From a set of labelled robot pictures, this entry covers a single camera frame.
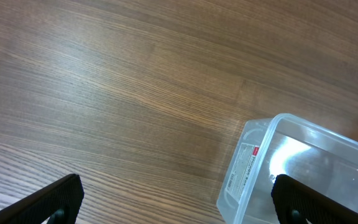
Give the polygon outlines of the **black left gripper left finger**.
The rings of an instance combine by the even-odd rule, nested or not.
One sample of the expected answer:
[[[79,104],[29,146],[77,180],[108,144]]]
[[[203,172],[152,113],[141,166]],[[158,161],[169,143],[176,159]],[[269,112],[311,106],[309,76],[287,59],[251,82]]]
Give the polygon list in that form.
[[[0,224],[74,224],[84,199],[78,174],[69,174],[0,210]]]

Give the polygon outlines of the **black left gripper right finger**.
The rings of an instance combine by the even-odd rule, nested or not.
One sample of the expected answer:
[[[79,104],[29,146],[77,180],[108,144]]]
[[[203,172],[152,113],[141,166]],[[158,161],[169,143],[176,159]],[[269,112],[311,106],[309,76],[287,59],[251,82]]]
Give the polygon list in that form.
[[[281,224],[358,224],[358,213],[301,182],[280,174],[271,197]]]

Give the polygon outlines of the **clear plastic container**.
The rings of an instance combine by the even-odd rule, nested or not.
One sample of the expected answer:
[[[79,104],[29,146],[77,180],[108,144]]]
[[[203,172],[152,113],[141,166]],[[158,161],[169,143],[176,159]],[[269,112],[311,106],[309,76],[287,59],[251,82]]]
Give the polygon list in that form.
[[[226,223],[278,223],[285,174],[358,213],[358,142],[289,113],[246,122],[216,205]]]

